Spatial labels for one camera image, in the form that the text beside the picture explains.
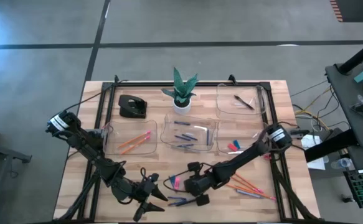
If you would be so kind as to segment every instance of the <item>concrete floor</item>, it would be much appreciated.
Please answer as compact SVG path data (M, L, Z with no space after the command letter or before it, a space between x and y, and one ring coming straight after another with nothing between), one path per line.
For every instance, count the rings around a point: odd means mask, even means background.
M0 0L0 44L94 43L103 3ZM328 0L112 0L101 42L259 40L363 40L363 23L339 23ZM114 74L129 80L170 80L176 66L185 74L198 72L201 80L225 79L229 74L246 80L287 80L293 94L325 80L325 66L343 62L361 48L100 49L92 80L112 80ZM45 133L45 124L80 99L91 52L0 50L0 144L33 155L27 165L14 161L19 176L6 180L0 223L52 218L68 147ZM293 103L306 106L325 88L326 83L294 96ZM311 111L320 110L329 96ZM328 110L335 106L332 100ZM339 109L323 120L334 124L345 117ZM312 175L312 179L322 218L363 223L363 209L339 201L339 194L349 192L343 178Z

